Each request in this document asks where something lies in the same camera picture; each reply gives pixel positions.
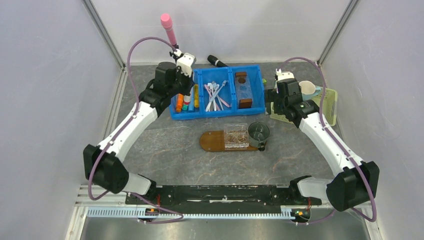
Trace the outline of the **clear acrylic toothbrush holder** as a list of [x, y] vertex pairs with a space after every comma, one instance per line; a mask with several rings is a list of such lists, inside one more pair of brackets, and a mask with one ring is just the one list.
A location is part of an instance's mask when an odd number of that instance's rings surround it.
[[246, 150], [249, 146], [248, 126], [246, 123], [224, 125], [224, 149], [226, 151]]

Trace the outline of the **white toothpaste tube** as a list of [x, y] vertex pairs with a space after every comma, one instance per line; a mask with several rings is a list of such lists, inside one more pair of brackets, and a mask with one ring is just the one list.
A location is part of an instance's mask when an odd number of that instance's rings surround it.
[[189, 105], [191, 102], [191, 94], [189, 93], [188, 95], [184, 95], [183, 96], [183, 104], [184, 105]]

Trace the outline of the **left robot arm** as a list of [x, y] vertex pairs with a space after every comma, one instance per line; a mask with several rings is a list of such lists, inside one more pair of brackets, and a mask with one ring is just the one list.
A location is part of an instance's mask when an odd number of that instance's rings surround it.
[[154, 79], [118, 127], [98, 145], [85, 147], [84, 170], [90, 186], [96, 184], [114, 194], [134, 192], [145, 204], [156, 200], [157, 190], [152, 187], [152, 180], [128, 172], [123, 161], [144, 130], [168, 108], [172, 98], [190, 94], [194, 85], [192, 66], [191, 61], [161, 62]]

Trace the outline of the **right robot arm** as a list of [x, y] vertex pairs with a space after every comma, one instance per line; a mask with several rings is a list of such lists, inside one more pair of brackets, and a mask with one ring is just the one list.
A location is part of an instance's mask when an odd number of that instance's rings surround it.
[[303, 176], [291, 181], [289, 199], [302, 204], [309, 197], [328, 201], [339, 212], [371, 202], [375, 205], [380, 169], [354, 153], [328, 124], [319, 106], [304, 100], [294, 78], [279, 80], [264, 91], [266, 111], [283, 115], [317, 147], [334, 175], [333, 179]]

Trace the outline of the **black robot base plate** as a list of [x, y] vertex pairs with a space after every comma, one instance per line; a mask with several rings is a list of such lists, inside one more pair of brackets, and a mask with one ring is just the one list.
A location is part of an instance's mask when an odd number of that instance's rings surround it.
[[277, 213], [282, 206], [320, 206], [322, 200], [302, 197], [289, 185], [158, 185], [148, 201], [182, 214]]

